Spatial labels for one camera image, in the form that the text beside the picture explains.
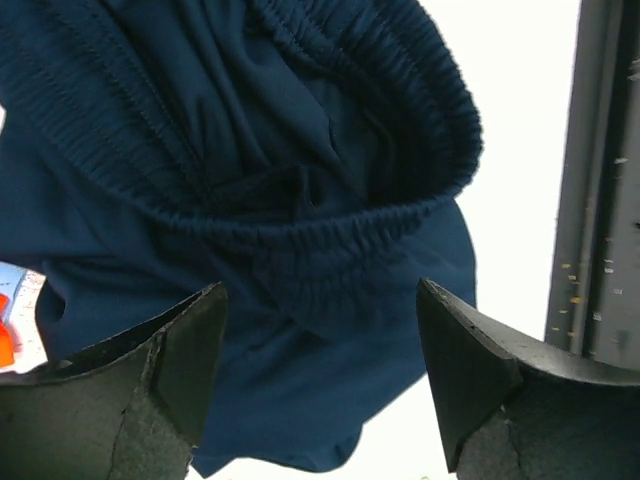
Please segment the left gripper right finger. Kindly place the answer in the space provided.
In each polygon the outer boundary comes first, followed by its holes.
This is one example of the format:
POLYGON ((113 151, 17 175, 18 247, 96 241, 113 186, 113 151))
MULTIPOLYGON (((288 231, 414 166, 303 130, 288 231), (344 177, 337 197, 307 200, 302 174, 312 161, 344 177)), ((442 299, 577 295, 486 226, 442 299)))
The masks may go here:
POLYGON ((449 472, 638 478, 638 372, 534 339, 428 279, 418 285, 416 310, 449 472))

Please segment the navy blue shorts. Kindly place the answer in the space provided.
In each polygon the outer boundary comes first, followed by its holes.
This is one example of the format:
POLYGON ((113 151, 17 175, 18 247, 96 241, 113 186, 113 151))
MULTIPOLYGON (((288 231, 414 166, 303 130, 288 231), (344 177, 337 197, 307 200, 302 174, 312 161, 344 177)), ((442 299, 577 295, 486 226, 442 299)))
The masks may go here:
POLYGON ((226 286, 204 476, 342 467, 424 375, 419 280, 475 299, 479 117, 415 1, 5 1, 1 104, 51 359, 226 286))

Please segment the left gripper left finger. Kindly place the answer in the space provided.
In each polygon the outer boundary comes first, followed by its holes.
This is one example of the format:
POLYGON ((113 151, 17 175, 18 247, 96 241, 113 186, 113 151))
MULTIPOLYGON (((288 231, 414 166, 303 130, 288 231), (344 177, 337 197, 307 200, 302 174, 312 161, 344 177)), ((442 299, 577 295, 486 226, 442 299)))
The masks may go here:
POLYGON ((226 314, 227 291, 212 285, 64 360, 2 374, 2 478, 185 478, 226 314))

